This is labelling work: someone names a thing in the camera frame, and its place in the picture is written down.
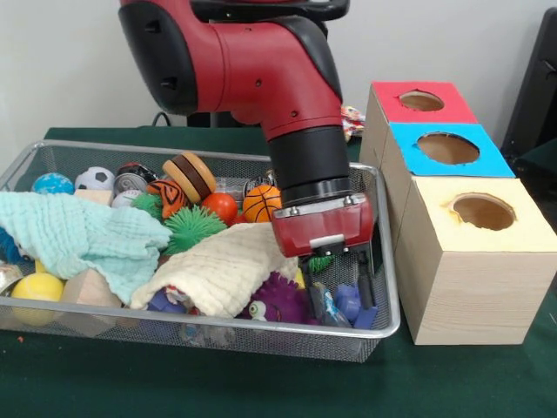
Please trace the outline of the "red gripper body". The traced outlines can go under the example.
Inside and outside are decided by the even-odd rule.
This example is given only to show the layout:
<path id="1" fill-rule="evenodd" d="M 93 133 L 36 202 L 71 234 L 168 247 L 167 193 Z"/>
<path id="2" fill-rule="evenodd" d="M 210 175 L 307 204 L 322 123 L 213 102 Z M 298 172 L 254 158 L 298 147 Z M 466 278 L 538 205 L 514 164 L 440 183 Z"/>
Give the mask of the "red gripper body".
<path id="1" fill-rule="evenodd" d="M 352 194 L 276 210 L 272 229 L 287 258 L 346 252 L 371 240 L 372 203 L 365 194 Z"/>

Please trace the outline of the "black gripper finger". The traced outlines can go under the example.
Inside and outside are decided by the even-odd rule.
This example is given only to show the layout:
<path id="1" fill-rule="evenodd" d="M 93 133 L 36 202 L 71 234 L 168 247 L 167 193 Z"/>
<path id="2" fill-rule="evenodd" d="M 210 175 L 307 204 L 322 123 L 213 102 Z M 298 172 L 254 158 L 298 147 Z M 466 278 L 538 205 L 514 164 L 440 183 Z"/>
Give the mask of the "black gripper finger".
<path id="1" fill-rule="evenodd" d="M 310 268 L 310 257 L 301 257 L 299 261 L 299 267 L 301 269 L 305 288 L 310 300 L 312 315 L 315 317 L 315 320 L 319 325 L 323 325 L 325 321 L 325 309 L 323 308 L 323 300 L 320 288 L 316 286 L 313 280 L 313 274 Z"/>
<path id="2" fill-rule="evenodd" d="M 365 310 L 374 307 L 372 278 L 372 257 L 368 249 L 361 247 L 358 249 L 358 289 L 361 306 Z"/>

